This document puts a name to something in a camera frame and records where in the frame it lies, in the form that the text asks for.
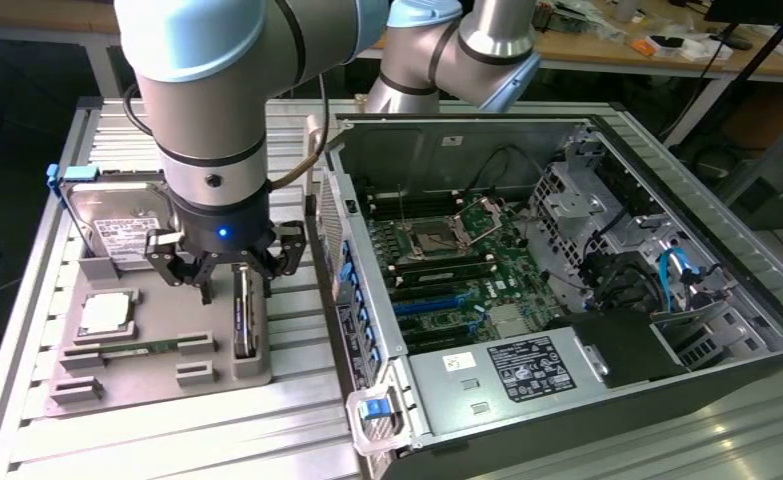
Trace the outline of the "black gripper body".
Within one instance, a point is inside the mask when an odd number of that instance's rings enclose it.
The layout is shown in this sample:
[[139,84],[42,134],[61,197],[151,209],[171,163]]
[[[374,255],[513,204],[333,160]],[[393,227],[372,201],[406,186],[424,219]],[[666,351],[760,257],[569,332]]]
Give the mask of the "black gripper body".
[[270,263],[269,247],[276,240],[270,219],[270,194],[256,192],[226,206],[197,205],[177,193],[170,200],[185,232],[185,249],[191,253],[238,255],[250,253]]

